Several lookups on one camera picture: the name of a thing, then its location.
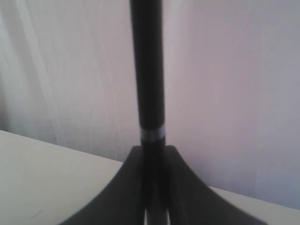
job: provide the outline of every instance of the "black pole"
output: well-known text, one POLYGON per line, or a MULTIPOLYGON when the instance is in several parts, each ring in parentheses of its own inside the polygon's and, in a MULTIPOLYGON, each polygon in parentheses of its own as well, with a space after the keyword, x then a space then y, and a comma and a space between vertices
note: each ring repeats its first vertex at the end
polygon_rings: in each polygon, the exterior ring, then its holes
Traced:
POLYGON ((160 0, 131 0, 130 6, 144 155, 143 201, 148 225, 166 225, 162 3, 160 0))

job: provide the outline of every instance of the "table surface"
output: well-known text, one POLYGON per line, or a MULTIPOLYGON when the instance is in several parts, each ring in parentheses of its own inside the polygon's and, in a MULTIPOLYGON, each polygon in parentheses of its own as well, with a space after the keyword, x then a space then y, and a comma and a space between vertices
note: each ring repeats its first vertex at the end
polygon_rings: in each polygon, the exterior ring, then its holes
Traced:
MULTIPOLYGON (((122 163, 0 131, 0 224, 56 225, 92 200, 122 163)), ((270 225, 299 225, 300 211, 218 188, 270 225)))

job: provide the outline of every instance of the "silver band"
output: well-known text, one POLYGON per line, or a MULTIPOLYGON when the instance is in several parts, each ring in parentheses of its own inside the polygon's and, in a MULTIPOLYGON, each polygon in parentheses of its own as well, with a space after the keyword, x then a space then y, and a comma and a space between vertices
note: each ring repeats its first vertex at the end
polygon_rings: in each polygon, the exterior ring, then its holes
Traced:
POLYGON ((165 124, 154 130, 141 128, 141 139, 146 142, 155 142, 165 137, 165 124))

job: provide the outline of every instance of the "white curtain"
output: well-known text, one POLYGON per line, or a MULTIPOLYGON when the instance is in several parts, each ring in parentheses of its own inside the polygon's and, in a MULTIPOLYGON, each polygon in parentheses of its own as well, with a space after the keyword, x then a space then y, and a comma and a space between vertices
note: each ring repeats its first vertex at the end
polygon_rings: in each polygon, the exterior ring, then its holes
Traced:
MULTIPOLYGON (((300 1, 165 0, 167 142, 208 184, 300 209, 300 1)), ((128 0, 0 1, 0 128, 124 160, 128 0)))

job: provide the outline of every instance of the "white wall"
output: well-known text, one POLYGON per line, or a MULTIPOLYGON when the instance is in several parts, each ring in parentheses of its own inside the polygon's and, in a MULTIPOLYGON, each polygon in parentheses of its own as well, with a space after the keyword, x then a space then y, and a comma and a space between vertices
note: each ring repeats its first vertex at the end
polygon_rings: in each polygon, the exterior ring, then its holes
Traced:
MULTIPOLYGON (((167 142, 207 184, 297 209, 299 8, 164 1, 167 142)), ((5 128, 123 160, 139 142, 128 1, 0 10, 5 128)))

